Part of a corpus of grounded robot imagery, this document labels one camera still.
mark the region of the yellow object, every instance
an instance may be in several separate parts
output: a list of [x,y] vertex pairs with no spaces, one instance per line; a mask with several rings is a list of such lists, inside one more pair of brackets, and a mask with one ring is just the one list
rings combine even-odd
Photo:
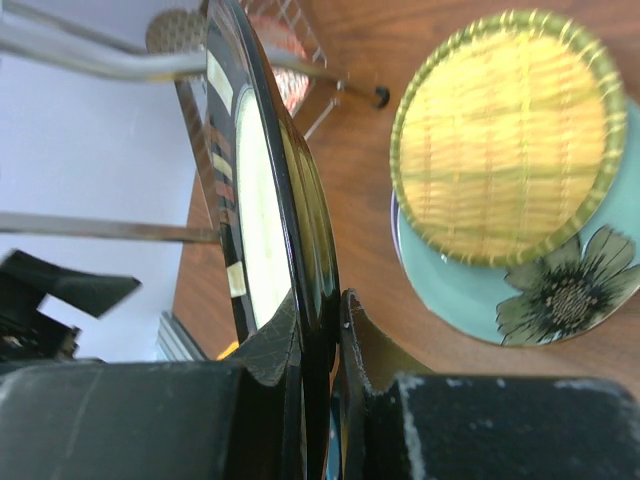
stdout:
[[570,20],[535,10],[483,19],[427,60],[400,104],[391,148],[400,206],[459,261],[531,261],[605,197],[625,113],[605,48]]
[[218,355],[218,358],[216,358],[216,360],[224,360],[225,358],[227,358],[229,355],[231,355],[233,352],[236,351],[236,349],[239,347],[238,342],[231,342],[231,345],[229,345],[224,352],[222,352],[220,355]]

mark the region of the black rubber foot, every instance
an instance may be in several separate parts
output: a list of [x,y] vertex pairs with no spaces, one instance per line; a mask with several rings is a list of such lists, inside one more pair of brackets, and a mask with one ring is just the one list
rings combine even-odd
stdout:
[[376,87],[376,95],[380,97],[380,102],[376,105],[376,108],[384,108],[389,103],[391,93],[387,87]]

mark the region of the brown wood surface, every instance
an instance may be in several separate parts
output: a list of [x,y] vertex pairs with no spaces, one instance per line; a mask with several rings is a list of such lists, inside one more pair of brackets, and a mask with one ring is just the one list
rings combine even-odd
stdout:
[[[354,287],[373,320],[436,371],[605,376],[640,398],[640,295],[604,325],[547,347],[510,349],[468,338],[431,314],[396,260],[389,226],[388,150],[399,99],[421,62],[451,33],[506,8],[553,8],[609,46],[627,91],[640,100],[638,0],[303,0],[330,62],[391,88],[381,112],[345,99],[311,138],[338,250],[342,288]],[[204,225],[199,188],[190,222]],[[176,313],[211,356],[235,339],[216,247],[187,246]]]

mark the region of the light blue plate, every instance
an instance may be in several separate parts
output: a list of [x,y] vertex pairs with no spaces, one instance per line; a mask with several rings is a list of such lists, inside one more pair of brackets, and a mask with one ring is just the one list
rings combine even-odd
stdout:
[[576,237],[534,263],[510,271],[462,265],[429,248],[399,212],[400,256],[424,304],[480,340],[531,346],[584,333],[631,298],[640,287],[640,110],[629,100],[628,111],[609,194]]

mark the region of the gray flower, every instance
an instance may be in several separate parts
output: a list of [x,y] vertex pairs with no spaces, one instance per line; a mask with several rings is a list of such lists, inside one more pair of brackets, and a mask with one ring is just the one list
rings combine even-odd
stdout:
[[600,228],[584,256],[578,235],[525,265],[507,269],[505,281],[522,292],[500,303],[503,345],[537,345],[585,332],[611,315],[640,287],[634,242]]

